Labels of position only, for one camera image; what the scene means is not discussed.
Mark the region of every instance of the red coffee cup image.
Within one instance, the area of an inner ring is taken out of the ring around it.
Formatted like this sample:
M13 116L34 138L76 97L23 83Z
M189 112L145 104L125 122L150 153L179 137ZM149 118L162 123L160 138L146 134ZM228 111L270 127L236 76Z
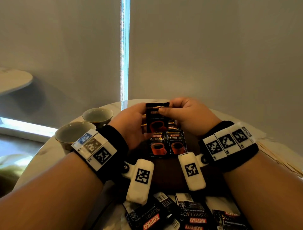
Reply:
M172 148L172 151L174 152L174 154L176 154L176 155L185 153L185 148L183 146L183 143L181 143L181 142L172 143L171 148Z
M150 123L149 128L152 133L163 133L167 131L167 128L164 126L164 122L161 120Z
M154 155L165 155L167 153L163 143L153 143L151 145L151 150Z

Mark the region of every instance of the person's right hand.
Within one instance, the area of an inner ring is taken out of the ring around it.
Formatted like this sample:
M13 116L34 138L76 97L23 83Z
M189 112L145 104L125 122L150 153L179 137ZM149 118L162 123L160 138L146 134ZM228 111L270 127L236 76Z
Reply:
M201 136L221 122L204 104L193 98L175 98L169 108L160 108L159 113L177 120L184 130Z

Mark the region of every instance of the hand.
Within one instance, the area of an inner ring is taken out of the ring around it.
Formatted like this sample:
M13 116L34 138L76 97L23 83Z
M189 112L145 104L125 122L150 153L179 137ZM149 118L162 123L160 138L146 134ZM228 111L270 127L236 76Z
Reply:
M139 103L121 111L109 123L123 136L129 149L136 148L142 141L152 137L152 134L142 133L141 124L144 113L145 103Z
M175 98L169 108L160 108L159 113L177 120L190 133L201 136L221 122L204 104L193 98Z

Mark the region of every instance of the marble tabletop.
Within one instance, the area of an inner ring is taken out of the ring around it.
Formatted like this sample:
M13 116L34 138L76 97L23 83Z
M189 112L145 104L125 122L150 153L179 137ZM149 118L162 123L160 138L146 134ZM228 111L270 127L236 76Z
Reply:
M123 109L130 107L134 104L140 103L140 102L146 102L146 103L152 103L152 102L168 102L169 100L166 99L134 99L134 100L128 100L128 101L122 101L122 102L115 102L112 104L108 104L105 106L102 106L103 108L110 109L114 112L114 117ZM230 120L234 123L241 122L239 119L234 118L230 115L221 113L216 110L212 110L212 112L218 116L221 120ZM73 121L82 121L82 116L74 119ZM298 155L293 152L291 149L289 149L287 146L275 142L272 138L267 137L266 133L263 131L243 122L245 127L250 131L250 133L255 137L256 141L262 143L265 145L268 149L275 151L276 154L280 155L282 158L286 158L289 161L292 161L294 164L297 164L298 167L303 169L303 160L301 157L298 157ZM44 146L38 151L38 153L35 155L35 157L32 159L32 161L28 164L27 168L21 175L20 179L15 185L15 188L20 187L22 184L26 183L39 173L43 172L44 170L50 168L53 164L58 162L61 158L65 156L65 150L62 149L61 145L55 140L54 137L51 137ZM100 205L104 204L97 204L94 209L100 210ZM235 208L233 204L229 204L228 202L224 201L224 198L208 198L208 205L209 206L219 206L221 207L221 210L224 211L235 211ZM91 219L96 218L96 214L91 213L92 217ZM121 224L124 219L124 212L120 205L117 205L112 209L112 215L110 218L106 220L106 224L102 225L102 228L99 229L127 229L127 228L121 228Z
M0 67L0 95L28 86L32 80L28 72Z

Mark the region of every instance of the black wristband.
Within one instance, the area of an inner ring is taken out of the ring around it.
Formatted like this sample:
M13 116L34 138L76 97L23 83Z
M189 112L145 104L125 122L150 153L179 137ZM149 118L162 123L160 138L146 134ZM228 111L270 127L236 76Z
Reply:
M120 169L128 152L122 135L110 125L89 132L85 134L89 138L81 141L84 135L76 145L73 144L74 152L87 163L102 183L120 177Z
M207 162L218 167L221 172L234 170L259 151L247 129L231 121L222 121L216 125L200 139L199 145Z

